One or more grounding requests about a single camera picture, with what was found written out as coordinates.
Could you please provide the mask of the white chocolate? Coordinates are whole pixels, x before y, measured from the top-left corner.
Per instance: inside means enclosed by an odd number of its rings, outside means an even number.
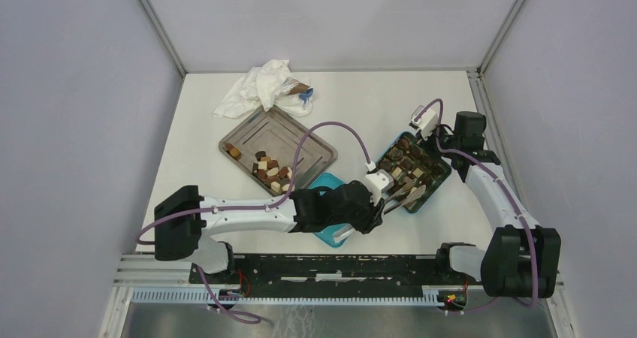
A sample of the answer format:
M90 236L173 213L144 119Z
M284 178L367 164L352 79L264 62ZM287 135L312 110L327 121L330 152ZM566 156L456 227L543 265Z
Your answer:
M423 174L423 173L424 173L424 172L423 172L420 168L415 168L415 169L411 172L411 175L412 175L414 178L418 179L419 177L421 177L421 176L422 176L422 174Z
M402 174L403 170L400 167L396 167L392 172L391 175L394 179L398 180Z

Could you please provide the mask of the teal chocolate box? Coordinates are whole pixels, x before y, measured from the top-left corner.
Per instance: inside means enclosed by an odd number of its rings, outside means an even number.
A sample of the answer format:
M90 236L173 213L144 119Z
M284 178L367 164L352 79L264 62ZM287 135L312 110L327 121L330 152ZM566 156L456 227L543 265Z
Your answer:
M380 155L376 166L391 175L393 186L388 190L388 195L397 203L418 187L425 187L421 197L403 206L411 214L417 213L451 175L451 166L425 146L421 138L407 131L400 134Z

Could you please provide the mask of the metal serving tongs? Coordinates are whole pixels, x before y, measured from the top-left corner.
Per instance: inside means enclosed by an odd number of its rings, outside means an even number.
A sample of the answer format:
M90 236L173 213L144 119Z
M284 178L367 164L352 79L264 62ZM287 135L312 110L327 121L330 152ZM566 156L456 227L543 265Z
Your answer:
M385 199L385 206L380 213L381 217L389 213L404 208L409 213L417 212L430 196L430 189L433 183L426 183L424 180L413 180L404 184L389 197ZM332 240L336 245L340 245L346 238L353 235L355 229L350 225L344 225L332 233Z

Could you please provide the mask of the stainless steel tray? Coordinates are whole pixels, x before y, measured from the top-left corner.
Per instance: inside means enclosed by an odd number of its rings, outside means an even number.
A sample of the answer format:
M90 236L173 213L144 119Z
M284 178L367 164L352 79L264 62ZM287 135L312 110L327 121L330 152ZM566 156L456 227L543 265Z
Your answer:
M219 141L219 150L272 196L285 192L295 151L307 127L278 107L250 113ZM338 157L337 150L315 134L303 142L295 185L305 189Z

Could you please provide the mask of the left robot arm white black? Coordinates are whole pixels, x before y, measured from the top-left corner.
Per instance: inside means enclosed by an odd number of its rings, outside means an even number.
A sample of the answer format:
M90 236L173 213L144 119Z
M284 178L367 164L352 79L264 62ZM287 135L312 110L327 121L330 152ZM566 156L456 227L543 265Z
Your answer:
M335 189L299 189L288 197L229 201L205 197L197 185L183 186L154 209L154 257L188 261L217 283L236 273L229 243L218 234L241 231L317 233L338 224L362 234L381 225L385 200L354 180Z

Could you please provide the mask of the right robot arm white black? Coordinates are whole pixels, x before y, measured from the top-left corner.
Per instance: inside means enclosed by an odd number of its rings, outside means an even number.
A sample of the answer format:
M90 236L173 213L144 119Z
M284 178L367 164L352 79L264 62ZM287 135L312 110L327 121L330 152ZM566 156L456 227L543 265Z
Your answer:
M482 284L490 297L553 296L562 240L554 228L544 228L523 207L508 184L495 152L486 150L487 119L476 112L456 115L447 131L438 113L426 113L421 133L428 147L451 160L488 218L492 237L486 249L469 243L444 243L443 258L434 263L434 275L444 284L463 274Z

